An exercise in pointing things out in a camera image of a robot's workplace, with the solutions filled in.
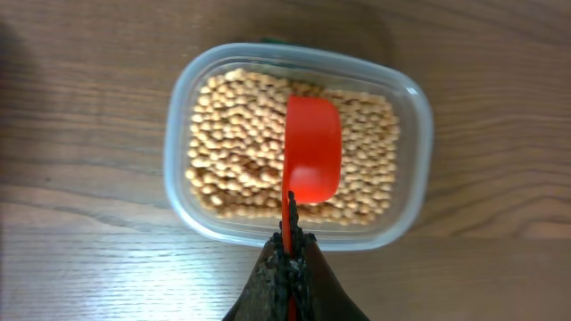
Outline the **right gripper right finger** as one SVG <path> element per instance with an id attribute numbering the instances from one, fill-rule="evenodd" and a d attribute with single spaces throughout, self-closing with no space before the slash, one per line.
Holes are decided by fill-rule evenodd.
<path id="1" fill-rule="evenodd" d="M 294 272 L 291 294 L 296 320 L 369 321 L 352 301 L 328 265 L 312 233 L 299 227 L 297 203 L 293 192 L 287 193 L 288 223 Z"/>

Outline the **pile of soybeans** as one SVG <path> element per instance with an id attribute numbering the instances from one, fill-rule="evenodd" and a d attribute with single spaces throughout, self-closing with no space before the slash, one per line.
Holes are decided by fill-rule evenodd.
<path id="1" fill-rule="evenodd" d="M 286 100 L 325 98 L 343 130 L 340 184 L 325 202 L 298 204 L 309 222 L 368 225 L 388 211 L 401 129 L 382 95 L 234 69 L 208 78 L 192 109 L 186 179 L 220 218 L 281 217 Z"/>

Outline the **red plastic measuring scoop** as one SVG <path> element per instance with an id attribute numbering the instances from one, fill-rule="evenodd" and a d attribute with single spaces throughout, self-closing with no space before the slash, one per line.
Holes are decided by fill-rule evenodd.
<path id="1" fill-rule="evenodd" d="M 281 221 L 288 223 L 288 192 L 294 193 L 297 206 L 333 196 L 340 179 L 341 147 L 339 115 L 331 102 L 298 95 L 288 98 Z"/>

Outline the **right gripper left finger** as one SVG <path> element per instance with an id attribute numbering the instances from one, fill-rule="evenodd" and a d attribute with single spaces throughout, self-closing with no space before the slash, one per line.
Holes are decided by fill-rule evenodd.
<path id="1" fill-rule="evenodd" d="M 294 320 L 291 230 L 281 221 L 279 231 L 264 244 L 238 299 L 223 321 Z"/>

